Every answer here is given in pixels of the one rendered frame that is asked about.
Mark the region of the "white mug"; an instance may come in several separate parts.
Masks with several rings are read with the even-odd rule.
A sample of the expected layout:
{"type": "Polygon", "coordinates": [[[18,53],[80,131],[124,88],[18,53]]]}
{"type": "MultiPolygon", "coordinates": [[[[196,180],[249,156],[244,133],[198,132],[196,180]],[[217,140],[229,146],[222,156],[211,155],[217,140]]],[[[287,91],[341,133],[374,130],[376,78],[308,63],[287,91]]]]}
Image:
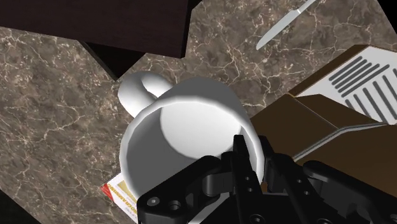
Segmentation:
{"type": "MultiPolygon", "coordinates": [[[[118,98],[132,116],[120,143],[120,169],[137,201],[198,159],[232,151],[236,135],[244,136],[261,186],[260,138],[228,86],[206,77],[172,85],[159,74],[138,72],[124,77],[118,98]]],[[[189,224],[199,224],[215,208],[205,208],[189,224]]]]}

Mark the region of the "dark wooden cabinet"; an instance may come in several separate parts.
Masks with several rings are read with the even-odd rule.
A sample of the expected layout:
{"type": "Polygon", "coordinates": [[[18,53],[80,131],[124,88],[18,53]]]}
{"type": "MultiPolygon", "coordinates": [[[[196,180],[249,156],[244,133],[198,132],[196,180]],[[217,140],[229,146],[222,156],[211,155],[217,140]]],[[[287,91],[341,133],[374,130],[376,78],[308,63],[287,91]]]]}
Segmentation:
{"type": "Polygon", "coordinates": [[[0,26],[182,58],[190,0],[0,0],[0,26]]]}

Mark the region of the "silver table knife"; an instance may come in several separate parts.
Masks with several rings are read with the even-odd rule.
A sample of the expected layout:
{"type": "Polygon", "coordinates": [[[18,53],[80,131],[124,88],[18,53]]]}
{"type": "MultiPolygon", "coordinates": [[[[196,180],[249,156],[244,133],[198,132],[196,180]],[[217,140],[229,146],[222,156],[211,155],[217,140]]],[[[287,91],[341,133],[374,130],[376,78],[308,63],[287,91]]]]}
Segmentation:
{"type": "Polygon", "coordinates": [[[256,49],[259,50],[265,46],[270,40],[278,35],[283,29],[285,29],[294,19],[296,19],[303,11],[305,11],[311,4],[317,0],[306,0],[299,8],[289,11],[283,16],[275,25],[273,25],[258,41],[256,49]]]}

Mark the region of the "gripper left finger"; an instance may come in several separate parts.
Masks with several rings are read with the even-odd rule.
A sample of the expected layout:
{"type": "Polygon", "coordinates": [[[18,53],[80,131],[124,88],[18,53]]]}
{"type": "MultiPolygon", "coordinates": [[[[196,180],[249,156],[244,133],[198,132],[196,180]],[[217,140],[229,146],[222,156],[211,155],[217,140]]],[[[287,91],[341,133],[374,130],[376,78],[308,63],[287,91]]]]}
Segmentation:
{"type": "Polygon", "coordinates": [[[189,224],[205,208],[216,208],[199,224],[250,224],[262,191],[244,136],[221,158],[204,156],[142,195],[138,224],[189,224]]]}

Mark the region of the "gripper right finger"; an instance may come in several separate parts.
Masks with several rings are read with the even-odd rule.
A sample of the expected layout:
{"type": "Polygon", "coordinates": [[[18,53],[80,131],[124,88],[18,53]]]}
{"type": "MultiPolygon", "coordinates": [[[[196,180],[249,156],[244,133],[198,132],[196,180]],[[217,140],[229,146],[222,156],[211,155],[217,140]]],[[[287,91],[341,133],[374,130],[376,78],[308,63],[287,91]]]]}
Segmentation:
{"type": "Polygon", "coordinates": [[[397,198],[322,162],[298,165],[260,136],[270,193],[290,199],[300,224],[397,224],[397,198]]]}

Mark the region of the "white and red book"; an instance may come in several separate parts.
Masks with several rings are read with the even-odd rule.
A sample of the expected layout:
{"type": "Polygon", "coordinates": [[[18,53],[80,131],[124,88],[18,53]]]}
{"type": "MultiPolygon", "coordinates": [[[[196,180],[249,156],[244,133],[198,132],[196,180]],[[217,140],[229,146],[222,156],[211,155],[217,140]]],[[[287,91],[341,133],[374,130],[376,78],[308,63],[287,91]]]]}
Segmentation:
{"type": "Polygon", "coordinates": [[[107,195],[125,214],[127,214],[136,224],[137,200],[127,188],[126,182],[121,173],[117,174],[101,186],[102,192],[107,195]]]}

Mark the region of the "brown box with grey vents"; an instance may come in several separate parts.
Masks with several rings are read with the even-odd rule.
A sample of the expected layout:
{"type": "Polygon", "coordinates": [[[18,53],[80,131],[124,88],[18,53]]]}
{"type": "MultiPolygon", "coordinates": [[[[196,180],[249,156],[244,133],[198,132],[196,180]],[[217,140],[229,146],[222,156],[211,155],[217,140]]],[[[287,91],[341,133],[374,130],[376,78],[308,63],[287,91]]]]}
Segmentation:
{"type": "Polygon", "coordinates": [[[397,50],[354,45],[251,121],[296,163],[318,160],[397,197],[397,50]]]}

